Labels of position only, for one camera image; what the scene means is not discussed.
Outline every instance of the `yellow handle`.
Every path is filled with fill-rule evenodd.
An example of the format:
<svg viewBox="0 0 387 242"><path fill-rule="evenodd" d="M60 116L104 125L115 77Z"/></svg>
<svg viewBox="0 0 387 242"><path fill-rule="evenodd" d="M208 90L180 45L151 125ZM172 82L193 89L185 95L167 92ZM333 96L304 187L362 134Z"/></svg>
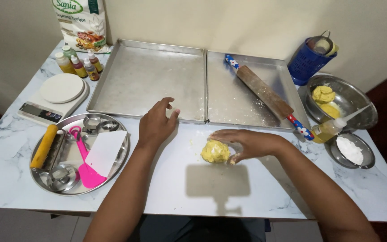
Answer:
<svg viewBox="0 0 387 242"><path fill-rule="evenodd" d="M56 132L58 131L58 127L55 124L51 124L47 127L47 131L43 136L43 140L41 140L40 146L32 159L30 168L42 168L44 161L46 160L47 154L49 153L50 147L55 139Z"/></svg>

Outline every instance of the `blue utensil holder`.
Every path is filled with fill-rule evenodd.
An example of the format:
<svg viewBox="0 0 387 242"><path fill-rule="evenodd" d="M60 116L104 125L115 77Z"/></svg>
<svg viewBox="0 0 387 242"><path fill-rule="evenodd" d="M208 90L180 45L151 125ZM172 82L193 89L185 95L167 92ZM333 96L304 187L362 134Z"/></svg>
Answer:
<svg viewBox="0 0 387 242"><path fill-rule="evenodd" d="M295 58L288 64L289 73L295 85L304 86L310 77L318 72L326 63L337 56L337 52L331 56L325 57L310 50L307 46L307 38L299 49Z"/></svg>

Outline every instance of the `table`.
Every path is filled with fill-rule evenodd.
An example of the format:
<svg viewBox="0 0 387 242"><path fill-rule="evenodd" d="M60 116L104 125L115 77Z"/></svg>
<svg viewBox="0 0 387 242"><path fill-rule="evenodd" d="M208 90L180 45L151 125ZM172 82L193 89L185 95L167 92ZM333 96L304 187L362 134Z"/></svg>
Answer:
<svg viewBox="0 0 387 242"><path fill-rule="evenodd" d="M17 116L19 107L49 77L61 73L54 54L61 41L0 120L0 207L62 212L95 212L115 182L85 195L64 197L38 187L29 172L31 152L46 128ZM109 55L97 54L105 65ZM88 98L73 115L86 113ZM130 134L131 152L138 141L139 120L118 118ZM159 149L145 213L201 216L313 218L274 157L250 159L236 166L213 165L200 157L207 136L228 128L179 124ZM370 221L387 221L387 164L366 130L355 132L372 148L372 169L347 169L337 164L323 144L299 140L293 133L279 134L330 176L362 209Z"/></svg>

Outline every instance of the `rolling pin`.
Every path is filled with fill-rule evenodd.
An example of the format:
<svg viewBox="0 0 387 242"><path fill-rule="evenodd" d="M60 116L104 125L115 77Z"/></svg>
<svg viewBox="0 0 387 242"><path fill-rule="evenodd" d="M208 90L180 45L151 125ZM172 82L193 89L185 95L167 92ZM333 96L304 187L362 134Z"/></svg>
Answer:
<svg viewBox="0 0 387 242"><path fill-rule="evenodd" d="M249 67L240 65L230 55L225 55L225 60L234 67L237 76L264 102L280 120L287 119L295 130L304 135L307 140L313 140L314 135L304 127L293 115L294 110L272 88L261 80Z"/></svg>
<svg viewBox="0 0 387 242"><path fill-rule="evenodd" d="M35 152L34 158L32 158L30 168L42 168L44 161L46 160L47 154L49 153L50 147L55 139L58 127L55 124L51 124L47 127L46 133L44 133L43 139L41 140L40 146L38 146Z"/></svg>

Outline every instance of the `steel mixing bowl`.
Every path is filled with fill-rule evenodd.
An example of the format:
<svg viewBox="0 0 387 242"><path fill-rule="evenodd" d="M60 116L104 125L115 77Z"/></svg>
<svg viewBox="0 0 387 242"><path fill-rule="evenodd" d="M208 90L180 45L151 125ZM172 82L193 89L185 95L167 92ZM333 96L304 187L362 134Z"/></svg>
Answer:
<svg viewBox="0 0 387 242"><path fill-rule="evenodd" d="M340 78L331 75L317 75L308 80L305 104L311 116L320 124L334 118L325 113L313 100L311 93L317 86L329 86L332 88L335 92L335 99L332 102L340 107L340 115L342 117L370 105L369 108L350 119L343 130L353 131L357 129L369 129L377 124L378 115L376 107L374 107L374 104L363 91Z"/></svg>
<svg viewBox="0 0 387 242"><path fill-rule="evenodd" d="M356 146L361 148L362 150L361 153L364 156L364 159L361 165L351 162L343 155L343 153L341 153L337 145L338 137L346 138L352 141L353 143L355 143ZM331 147L332 156L337 160L337 162L339 162L343 166L346 166L349 168L369 169L369 168L372 168L376 163L376 158L370 146L357 135L350 134L350 133L341 133L339 135L336 135L330 140L330 147Z"/></svg>

